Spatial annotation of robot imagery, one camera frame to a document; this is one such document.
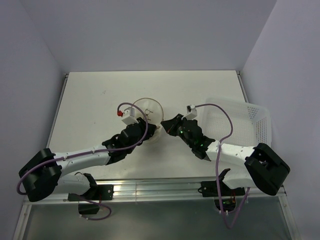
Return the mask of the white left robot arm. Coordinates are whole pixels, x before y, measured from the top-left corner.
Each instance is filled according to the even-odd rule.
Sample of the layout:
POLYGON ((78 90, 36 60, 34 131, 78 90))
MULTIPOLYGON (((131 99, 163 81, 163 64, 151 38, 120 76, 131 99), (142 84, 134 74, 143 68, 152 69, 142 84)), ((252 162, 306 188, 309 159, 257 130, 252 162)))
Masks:
POLYGON ((86 150, 53 153, 50 148, 44 148, 19 171, 16 191, 26 195, 30 202, 60 193, 92 200, 99 193, 98 184, 91 174, 80 171, 122 161, 136 146, 149 140, 156 130, 156 125, 139 117, 119 134, 86 150))

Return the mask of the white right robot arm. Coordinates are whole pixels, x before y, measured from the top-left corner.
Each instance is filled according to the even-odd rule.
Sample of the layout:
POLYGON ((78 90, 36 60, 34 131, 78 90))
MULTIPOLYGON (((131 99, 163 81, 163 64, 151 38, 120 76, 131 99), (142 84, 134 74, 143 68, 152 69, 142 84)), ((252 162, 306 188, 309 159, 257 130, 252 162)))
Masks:
POLYGON ((218 162, 217 191, 222 195, 239 188, 258 188, 275 196, 290 173, 290 167, 265 143, 239 146, 205 136, 197 120, 181 114, 161 122, 167 134, 179 137, 199 159, 218 162))

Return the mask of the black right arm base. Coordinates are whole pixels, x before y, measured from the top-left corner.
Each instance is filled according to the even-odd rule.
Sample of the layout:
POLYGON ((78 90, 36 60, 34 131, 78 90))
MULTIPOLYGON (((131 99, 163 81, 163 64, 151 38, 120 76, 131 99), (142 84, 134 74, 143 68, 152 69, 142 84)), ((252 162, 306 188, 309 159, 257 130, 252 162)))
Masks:
MULTIPOLYGON (((222 197, 222 206, 223 210, 226 212, 232 212, 236 209, 237 201, 236 197, 238 196, 244 196, 246 191, 244 187, 238 187, 235 189, 229 188, 225 183, 223 183, 223 180, 226 176, 226 174, 230 171, 230 168, 224 169, 218 176, 219 178, 219 186, 220 186, 220 194, 222 197)), ((202 194, 203 198, 209 198, 209 197, 218 197, 218 187, 217 187, 217 181, 202 181, 200 183, 200 188, 197 190, 200 194, 202 194)))

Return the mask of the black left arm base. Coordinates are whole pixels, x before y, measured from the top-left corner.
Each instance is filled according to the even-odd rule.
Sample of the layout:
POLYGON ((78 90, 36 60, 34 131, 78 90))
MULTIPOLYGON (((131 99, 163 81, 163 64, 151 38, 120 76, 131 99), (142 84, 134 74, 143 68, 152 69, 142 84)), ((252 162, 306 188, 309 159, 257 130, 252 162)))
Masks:
POLYGON ((90 221, 100 221, 111 216, 112 210, 109 206, 105 205, 103 201, 110 201, 114 195, 114 185, 112 184, 97 184, 95 179, 89 173, 75 174, 76 177, 84 177, 88 180, 89 189, 83 194, 69 193, 67 200, 69 202, 83 201, 86 203, 78 204, 78 213, 82 218, 90 221), (104 217, 93 218, 91 215, 96 215, 102 208, 108 210, 108 214, 104 217))

